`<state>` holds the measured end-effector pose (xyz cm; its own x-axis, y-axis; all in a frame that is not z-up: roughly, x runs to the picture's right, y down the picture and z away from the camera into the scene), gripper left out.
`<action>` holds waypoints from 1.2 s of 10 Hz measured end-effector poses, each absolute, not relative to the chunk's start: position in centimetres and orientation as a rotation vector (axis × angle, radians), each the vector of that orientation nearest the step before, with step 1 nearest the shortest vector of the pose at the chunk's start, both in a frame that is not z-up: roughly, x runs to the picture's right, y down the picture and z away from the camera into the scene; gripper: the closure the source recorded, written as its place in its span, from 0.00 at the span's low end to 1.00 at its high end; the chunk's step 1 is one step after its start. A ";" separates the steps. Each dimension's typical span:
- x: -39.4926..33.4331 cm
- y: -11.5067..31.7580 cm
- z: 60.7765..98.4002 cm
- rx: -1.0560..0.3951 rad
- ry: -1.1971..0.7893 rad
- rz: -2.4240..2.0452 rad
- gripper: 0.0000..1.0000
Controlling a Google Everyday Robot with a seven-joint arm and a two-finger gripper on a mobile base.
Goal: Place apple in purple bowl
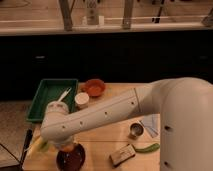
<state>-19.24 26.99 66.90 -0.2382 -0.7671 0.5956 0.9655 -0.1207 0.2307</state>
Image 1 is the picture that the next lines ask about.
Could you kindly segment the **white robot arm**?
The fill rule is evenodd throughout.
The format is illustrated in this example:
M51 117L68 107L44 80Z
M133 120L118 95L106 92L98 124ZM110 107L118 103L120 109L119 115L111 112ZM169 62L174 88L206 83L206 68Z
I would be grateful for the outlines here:
M72 114L45 114L41 136L56 146L83 131L123 120L160 116L160 171L213 171L213 84L192 77L131 88Z

